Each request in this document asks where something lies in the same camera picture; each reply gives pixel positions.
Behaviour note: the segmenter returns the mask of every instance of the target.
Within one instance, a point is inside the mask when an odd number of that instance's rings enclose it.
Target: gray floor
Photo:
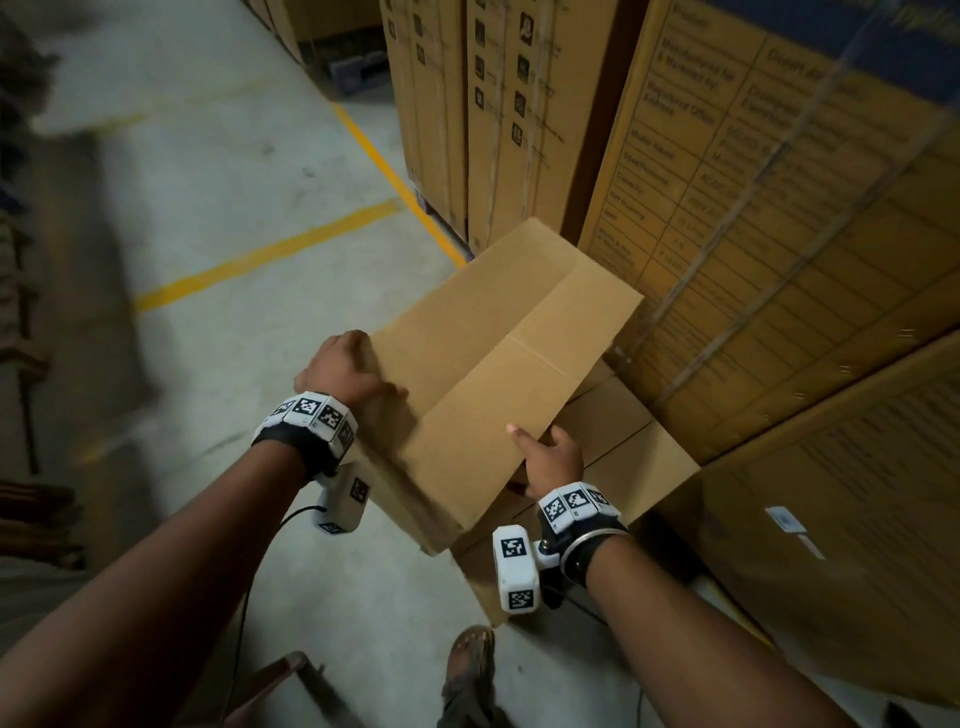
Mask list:
[[[58,290],[49,297],[58,303],[49,314],[55,370],[89,374],[56,390],[63,375],[54,372],[55,395],[39,396],[70,402],[73,431],[63,439],[81,464],[61,463],[62,477],[85,483],[96,539],[114,529],[95,545],[104,560],[243,451],[327,335],[386,324],[454,267],[400,206],[125,319],[124,303],[160,286],[396,192],[239,0],[97,0],[64,4],[58,21],[22,5],[41,48],[62,56],[35,123],[46,145],[37,164],[71,158],[97,180],[71,174],[54,187],[62,197],[95,197],[103,234],[37,223]],[[390,89],[345,106],[402,176]],[[48,456],[52,442],[40,443]],[[315,497],[308,487],[295,506]],[[357,534],[335,541],[304,519],[277,536],[256,577],[244,670],[302,649],[326,665],[365,724],[431,725],[450,642],[477,621],[449,557],[421,555],[375,507]],[[201,702],[222,696],[234,638],[227,635]],[[609,636],[569,607],[501,628],[497,658],[500,702],[521,728],[635,723],[637,687]],[[295,682],[266,713],[272,726],[324,724]]]

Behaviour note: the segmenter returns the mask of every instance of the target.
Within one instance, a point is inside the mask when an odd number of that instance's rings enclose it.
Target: large cardboard carton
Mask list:
[[[473,528],[640,295],[537,220],[371,336],[368,365],[410,390],[360,413],[373,499],[429,553]]]
[[[698,471],[697,464],[662,425],[605,368],[595,382],[557,417],[584,452],[584,480],[597,486],[631,523]],[[525,473],[514,481],[525,481]],[[519,523],[540,538],[537,506],[504,490],[484,518],[460,537],[451,552],[492,624],[508,618],[500,608],[491,534],[499,525]]]
[[[465,0],[380,0],[407,175],[467,240]]]
[[[475,254],[528,217],[578,239],[644,8],[468,0]]]
[[[798,664],[960,702],[960,334],[719,458],[660,511]]]
[[[251,7],[301,63],[316,40],[380,24],[377,0],[252,0]]]
[[[960,320],[958,17],[928,5],[650,6],[580,247],[644,294],[615,364],[701,463]]]

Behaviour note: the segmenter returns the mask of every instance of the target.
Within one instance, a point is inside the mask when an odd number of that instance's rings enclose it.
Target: silver bangle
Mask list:
[[[580,544],[584,544],[585,542],[589,541],[595,536],[603,536],[605,534],[610,534],[611,536],[616,536],[617,534],[620,534],[621,536],[629,536],[630,532],[622,531],[619,528],[597,528],[595,531],[590,531],[589,533],[585,533],[579,539],[577,539],[572,544],[570,544],[570,547],[566,551],[564,551],[564,555],[560,557],[560,573],[566,576],[566,560],[569,557],[569,555],[573,553],[574,548],[576,548]]]

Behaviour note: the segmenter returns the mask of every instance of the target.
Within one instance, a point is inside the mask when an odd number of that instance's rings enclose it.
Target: white sticker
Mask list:
[[[816,556],[818,559],[820,559],[821,561],[827,560],[827,557],[824,556],[824,552],[821,551],[819,548],[817,548],[817,545],[814,544],[812,541],[810,541],[810,539],[807,536],[805,536],[803,533],[797,536],[797,538],[803,541],[804,546],[806,546],[806,549],[810,553],[812,553],[814,556]]]
[[[785,506],[775,505],[770,508],[764,508],[767,515],[772,518],[785,533],[806,533],[804,525],[797,520],[797,517],[790,513]]]

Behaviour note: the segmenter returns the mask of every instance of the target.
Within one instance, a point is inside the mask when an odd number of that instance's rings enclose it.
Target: foot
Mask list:
[[[484,712],[493,710],[493,630],[474,625],[468,627],[453,643],[446,659],[446,682],[442,695],[450,702],[467,686],[473,686]]]

